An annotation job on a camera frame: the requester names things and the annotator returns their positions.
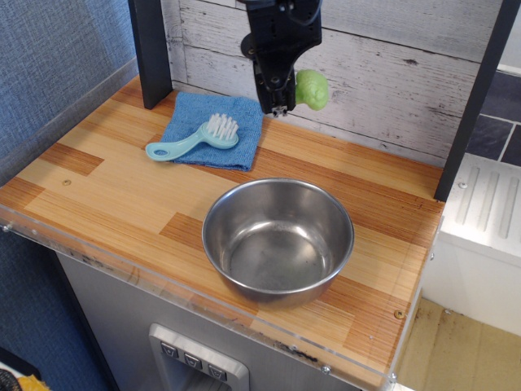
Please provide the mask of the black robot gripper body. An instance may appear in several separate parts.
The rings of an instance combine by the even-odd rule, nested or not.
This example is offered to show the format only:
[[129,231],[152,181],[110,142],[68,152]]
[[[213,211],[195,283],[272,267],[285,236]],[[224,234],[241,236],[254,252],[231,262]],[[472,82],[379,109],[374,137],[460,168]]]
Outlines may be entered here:
[[263,77],[289,77],[303,53],[322,43],[321,1],[245,1],[246,53]]

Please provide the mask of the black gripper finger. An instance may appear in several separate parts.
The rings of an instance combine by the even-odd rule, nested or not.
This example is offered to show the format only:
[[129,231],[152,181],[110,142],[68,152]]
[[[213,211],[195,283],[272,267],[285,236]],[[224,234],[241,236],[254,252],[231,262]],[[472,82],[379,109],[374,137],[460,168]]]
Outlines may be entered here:
[[256,61],[253,62],[253,72],[257,98],[264,114],[271,114],[273,117],[285,116],[295,108],[296,82],[293,67],[281,80],[278,79],[275,87],[265,80],[261,66]]

